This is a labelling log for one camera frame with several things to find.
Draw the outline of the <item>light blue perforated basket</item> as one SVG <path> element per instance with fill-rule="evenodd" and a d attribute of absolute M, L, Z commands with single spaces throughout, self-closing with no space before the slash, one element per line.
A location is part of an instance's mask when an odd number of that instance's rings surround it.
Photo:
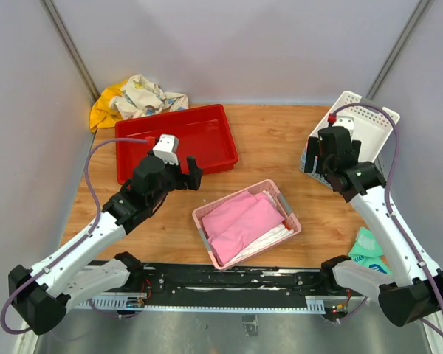
<path fill-rule="evenodd" d="M 305 166 L 306 166 L 306 148 L 303 149 L 303 153 L 301 155 L 301 162 L 300 162 L 300 171 L 305 173 Z M 321 184 L 327 186 L 328 188 L 332 188 L 332 186 L 330 185 L 330 183 L 321 175 L 316 173 L 316 167 L 317 167 L 317 157 L 315 157 L 314 159 L 314 164 L 313 164 L 313 169 L 312 172 L 310 173 L 306 173 L 308 176 L 310 176 L 311 178 L 313 178 L 316 181 L 319 181 Z"/>

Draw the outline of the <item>pink basket with cloths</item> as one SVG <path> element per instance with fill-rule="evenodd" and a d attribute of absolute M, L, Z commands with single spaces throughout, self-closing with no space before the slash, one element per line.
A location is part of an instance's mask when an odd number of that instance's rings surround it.
<path fill-rule="evenodd" d="M 298 218 L 270 179 L 195 209 L 193 220 L 220 271 L 301 232 Z"/>

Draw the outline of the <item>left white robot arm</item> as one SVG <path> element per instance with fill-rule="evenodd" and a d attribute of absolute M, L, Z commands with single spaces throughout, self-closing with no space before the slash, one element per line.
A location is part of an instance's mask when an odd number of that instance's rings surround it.
<path fill-rule="evenodd" d="M 132 177 L 76 236 L 31 268 L 17 265 L 8 274 L 9 298 L 1 310 L 2 329 L 18 335 L 6 324 L 12 306 L 27 323 L 27 329 L 42 335 L 56 327 L 65 315 L 85 299 L 123 287 L 138 290 L 143 283 L 139 261 L 127 252 L 105 266 L 80 274 L 81 269 L 111 244 L 123 239 L 162 206 L 174 190 L 198 190 L 203 171 L 194 157 L 187 157 L 183 173 L 173 153 L 146 156 Z"/>

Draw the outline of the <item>white perforated basket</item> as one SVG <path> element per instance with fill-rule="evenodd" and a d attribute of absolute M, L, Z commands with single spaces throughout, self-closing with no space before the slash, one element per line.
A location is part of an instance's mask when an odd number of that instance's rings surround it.
<path fill-rule="evenodd" d="M 317 132 L 321 128 L 328 126 L 327 119 L 330 113 L 351 103 L 360 103 L 360 105 L 343 109 L 337 113 L 337 119 L 340 120 L 343 117 L 352 119 L 354 124 L 352 139 L 361 141 L 359 161 L 374 162 L 388 137 L 391 135 L 392 127 L 389 120 L 382 113 L 364 107 L 364 105 L 374 105 L 378 107 L 378 103 L 369 102 L 367 99 L 352 91 L 344 91 L 337 98 L 332 107 L 310 133 L 310 136 L 317 137 Z"/>

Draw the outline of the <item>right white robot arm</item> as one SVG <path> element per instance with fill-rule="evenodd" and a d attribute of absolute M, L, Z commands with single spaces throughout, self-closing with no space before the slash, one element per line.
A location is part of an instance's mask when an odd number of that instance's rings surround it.
<path fill-rule="evenodd" d="M 360 147 L 346 128 L 322 128 L 309 137 L 305 170 L 319 172 L 351 204 L 375 236 L 392 272 L 384 274 L 337 256 L 322 263 L 320 287 L 329 295 L 349 288 L 376 300 L 388 320 L 402 327 L 443 312 L 443 270 L 407 229 L 376 165 L 359 162 Z"/>

